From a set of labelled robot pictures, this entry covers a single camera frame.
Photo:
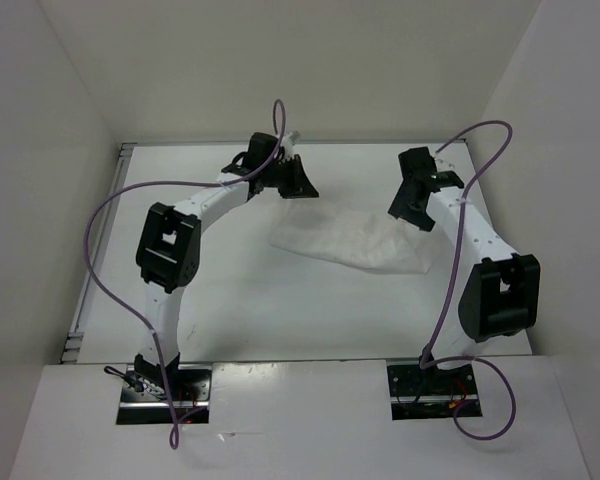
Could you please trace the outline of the white pleated skirt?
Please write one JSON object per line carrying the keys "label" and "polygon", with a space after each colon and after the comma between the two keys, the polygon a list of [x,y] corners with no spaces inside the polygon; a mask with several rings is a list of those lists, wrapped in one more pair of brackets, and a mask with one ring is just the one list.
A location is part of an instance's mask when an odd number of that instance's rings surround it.
{"label": "white pleated skirt", "polygon": [[444,240],[387,214],[296,200],[279,207],[269,243],[375,274],[425,274],[439,257]]}

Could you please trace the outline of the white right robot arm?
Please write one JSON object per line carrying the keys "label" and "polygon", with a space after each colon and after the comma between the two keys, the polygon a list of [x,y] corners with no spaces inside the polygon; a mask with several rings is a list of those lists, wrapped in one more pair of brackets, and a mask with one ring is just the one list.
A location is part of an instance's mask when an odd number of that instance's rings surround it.
{"label": "white right robot arm", "polygon": [[402,182],[388,213],[421,232],[439,230],[453,259],[441,314],[419,359],[418,380],[430,393],[453,370],[482,355],[497,337],[513,337],[537,320],[541,267],[504,241],[470,200],[467,184],[438,167],[426,147],[398,156]]}

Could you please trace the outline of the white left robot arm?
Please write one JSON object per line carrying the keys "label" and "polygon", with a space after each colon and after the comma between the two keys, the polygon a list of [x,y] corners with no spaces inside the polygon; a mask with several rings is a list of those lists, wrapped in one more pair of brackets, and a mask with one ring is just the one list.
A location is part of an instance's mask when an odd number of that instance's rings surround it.
{"label": "white left robot arm", "polygon": [[135,356],[134,372],[156,399],[168,399],[180,389],[179,316],[185,288],[200,267],[203,233],[268,188],[284,199],[319,196],[294,152],[298,137],[296,132],[281,138],[256,132],[212,187],[173,205],[150,207],[136,264],[145,283],[144,318],[151,328]]}

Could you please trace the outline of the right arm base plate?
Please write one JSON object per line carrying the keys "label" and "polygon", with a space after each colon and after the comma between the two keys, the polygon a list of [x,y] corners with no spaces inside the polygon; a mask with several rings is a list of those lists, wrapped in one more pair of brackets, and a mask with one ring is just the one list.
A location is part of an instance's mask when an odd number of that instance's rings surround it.
{"label": "right arm base plate", "polygon": [[471,366],[422,370],[417,361],[386,365],[393,421],[482,416]]}

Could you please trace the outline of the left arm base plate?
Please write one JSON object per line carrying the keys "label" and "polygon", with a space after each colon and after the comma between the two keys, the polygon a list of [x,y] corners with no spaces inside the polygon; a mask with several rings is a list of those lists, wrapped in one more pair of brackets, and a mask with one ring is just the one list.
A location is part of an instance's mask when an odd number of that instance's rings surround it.
{"label": "left arm base plate", "polygon": [[[144,379],[132,365],[122,369],[106,366],[105,372],[122,381],[116,424],[123,426],[170,424],[171,414],[164,390]],[[181,424],[207,424],[213,368],[211,364],[183,364],[171,387],[173,407]]]}

